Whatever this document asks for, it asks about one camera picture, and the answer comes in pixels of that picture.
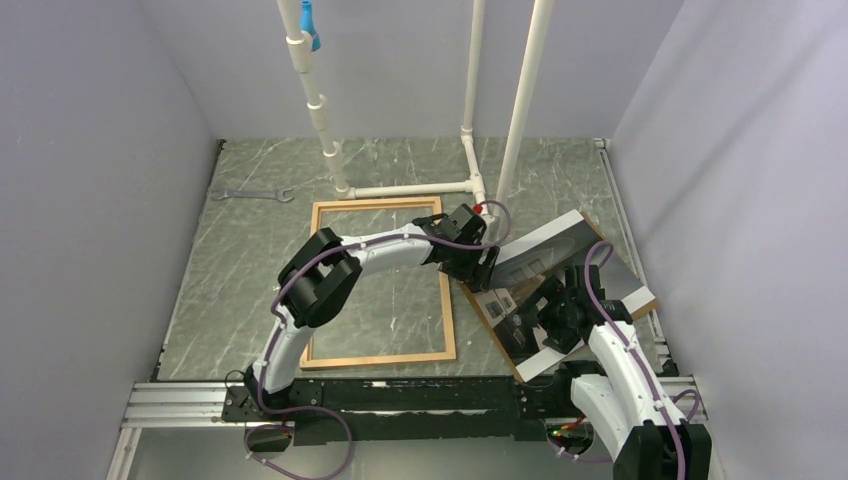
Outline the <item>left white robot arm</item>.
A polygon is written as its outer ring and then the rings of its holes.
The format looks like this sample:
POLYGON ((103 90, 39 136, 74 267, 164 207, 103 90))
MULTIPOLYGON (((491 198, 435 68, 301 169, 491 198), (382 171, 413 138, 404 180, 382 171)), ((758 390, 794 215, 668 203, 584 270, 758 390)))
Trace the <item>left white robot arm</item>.
POLYGON ((314 333, 343 309, 357 282, 371 274, 433 264, 477 292, 489 287, 502 238, 487 241, 479 205, 413 219, 394 230, 340 236, 316 231, 278 275, 275 318, 259 358, 245 371, 248 407, 264 420, 289 408, 302 353, 314 333))

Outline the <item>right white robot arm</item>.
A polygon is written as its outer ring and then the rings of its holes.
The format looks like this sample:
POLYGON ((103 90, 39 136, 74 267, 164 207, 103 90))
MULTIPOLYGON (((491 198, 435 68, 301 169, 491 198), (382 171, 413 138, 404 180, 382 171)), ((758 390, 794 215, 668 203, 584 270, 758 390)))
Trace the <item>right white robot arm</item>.
POLYGON ((551 401, 580 413, 603 442, 616 479, 706 479, 712 439, 676 406, 650 368, 633 317, 606 298, 596 265, 572 265, 536 290, 539 326, 558 347, 584 342, 594 361, 564 364, 551 401))

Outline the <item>glossy photo board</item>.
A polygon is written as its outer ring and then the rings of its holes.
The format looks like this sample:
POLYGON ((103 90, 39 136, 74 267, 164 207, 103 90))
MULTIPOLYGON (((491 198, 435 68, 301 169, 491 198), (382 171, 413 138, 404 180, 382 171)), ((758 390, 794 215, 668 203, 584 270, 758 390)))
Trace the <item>glossy photo board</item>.
POLYGON ((572 346, 552 340, 552 330, 539 318, 549 301, 534 293, 552 277, 564 282, 566 268, 583 264, 603 239, 587 215, 573 210, 504 245, 489 290, 463 290, 518 381, 530 381, 588 350, 582 339, 572 346))

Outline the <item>wooden picture frame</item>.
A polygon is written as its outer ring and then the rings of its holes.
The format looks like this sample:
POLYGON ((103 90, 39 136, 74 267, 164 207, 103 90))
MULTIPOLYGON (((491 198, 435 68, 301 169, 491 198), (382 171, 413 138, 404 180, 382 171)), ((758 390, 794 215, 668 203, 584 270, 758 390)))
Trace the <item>wooden picture frame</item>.
MULTIPOLYGON (((313 204, 312 230, 375 234, 442 211, 438 196, 320 201, 313 204)), ((448 276, 433 265, 395 265, 357 282, 340 314, 315 332, 300 367, 372 368, 456 359, 448 276)))

